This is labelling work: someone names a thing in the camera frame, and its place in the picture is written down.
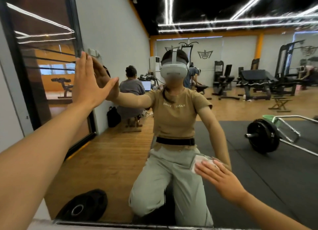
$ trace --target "white vr headset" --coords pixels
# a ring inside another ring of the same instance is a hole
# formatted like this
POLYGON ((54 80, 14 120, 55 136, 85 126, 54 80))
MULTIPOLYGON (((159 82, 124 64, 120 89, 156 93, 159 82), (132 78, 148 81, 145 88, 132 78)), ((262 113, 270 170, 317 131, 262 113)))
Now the white vr headset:
POLYGON ((187 62, 184 59, 177 61, 177 48, 172 51, 172 61, 161 61, 160 75, 163 78, 185 78, 188 74, 187 62))

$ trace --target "green bucket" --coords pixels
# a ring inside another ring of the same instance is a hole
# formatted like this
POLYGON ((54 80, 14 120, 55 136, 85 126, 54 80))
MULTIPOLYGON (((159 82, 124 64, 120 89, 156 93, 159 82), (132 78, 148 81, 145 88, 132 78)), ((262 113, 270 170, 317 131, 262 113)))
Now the green bucket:
MULTIPOLYGON (((267 121, 270 121, 270 122, 272 122, 274 117, 275 117, 274 115, 263 115, 263 118, 266 119, 267 121)), ((276 125, 276 127, 279 127, 280 126, 280 121, 277 120, 275 125, 276 125)))

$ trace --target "raised hand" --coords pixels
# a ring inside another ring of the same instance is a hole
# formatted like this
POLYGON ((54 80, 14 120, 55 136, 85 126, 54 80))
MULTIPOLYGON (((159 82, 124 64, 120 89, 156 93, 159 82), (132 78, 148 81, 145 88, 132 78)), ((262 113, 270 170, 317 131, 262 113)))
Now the raised hand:
POLYGON ((196 164, 195 172, 211 182, 223 198, 239 205, 249 193, 221 162, 217 160, 213 160, 213 162, 218 168, 207 161, 202 161, 202 163, 196 164))
POLYGON ((81 58, 76 59, 75 79, 72 91, 73 103, 83 103, 92 109, 100 105, 118 84, 118 78, 108 79, 103 87, 98 86, 93 69, 93 60, 82 52, 81 58))
MULTIPOLYGON (((94 74, 96 78, 96 82, 100 88, 103 88, 111 79, 108 76, 105 68, 102 66, 102 64, 99 63, 99 61, 91 57, 93 60, 93 68, 94 68, 94 74)), ((107 96, 106 100, 113 101, 118 97, 119 94, 119 83, 116 82, 115 86, 111 89, 109 92, 109 95, 107 96)))

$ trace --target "laptop screen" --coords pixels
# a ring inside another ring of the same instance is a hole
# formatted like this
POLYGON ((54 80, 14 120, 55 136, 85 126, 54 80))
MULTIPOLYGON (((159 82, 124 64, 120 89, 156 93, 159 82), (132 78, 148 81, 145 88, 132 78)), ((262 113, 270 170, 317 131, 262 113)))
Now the laptop screen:
POLYGON ((145 88, 145 91, 151 90, 151 81, 141 81, 143 87, 145 88))

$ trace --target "backpack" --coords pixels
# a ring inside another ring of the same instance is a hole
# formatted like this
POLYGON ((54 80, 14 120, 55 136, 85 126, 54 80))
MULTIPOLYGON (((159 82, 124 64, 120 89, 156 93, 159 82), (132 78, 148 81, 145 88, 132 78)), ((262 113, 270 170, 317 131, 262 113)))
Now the backpack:
POLYGON ((108 204, 103 190, 95 189, 70 200, 60 210, 56 219, 73 222, 98 221, 108 204))
POLYGON ((117 112, 116 107, 109 107, 107 112, 108 127, 113 128, 121 122, 121 117, 117 112))

